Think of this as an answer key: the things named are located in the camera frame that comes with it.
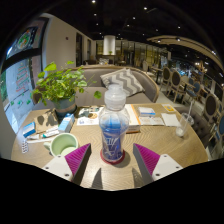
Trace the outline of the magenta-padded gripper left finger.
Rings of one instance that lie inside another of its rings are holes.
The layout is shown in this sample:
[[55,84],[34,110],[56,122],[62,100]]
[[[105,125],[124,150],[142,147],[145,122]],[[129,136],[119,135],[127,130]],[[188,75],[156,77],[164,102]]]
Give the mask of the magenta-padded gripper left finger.
[[79,185],[91,153],[91,144],[88,143],[67,155],[54,157],[43,167],[43,170]]

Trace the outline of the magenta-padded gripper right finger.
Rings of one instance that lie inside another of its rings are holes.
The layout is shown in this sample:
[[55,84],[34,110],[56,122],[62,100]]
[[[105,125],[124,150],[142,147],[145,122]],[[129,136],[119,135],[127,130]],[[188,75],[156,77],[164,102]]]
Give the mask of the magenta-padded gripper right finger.
[[182,169],[168,154],[159,155],[136,143],[133,144],[133,154],[145,185]]

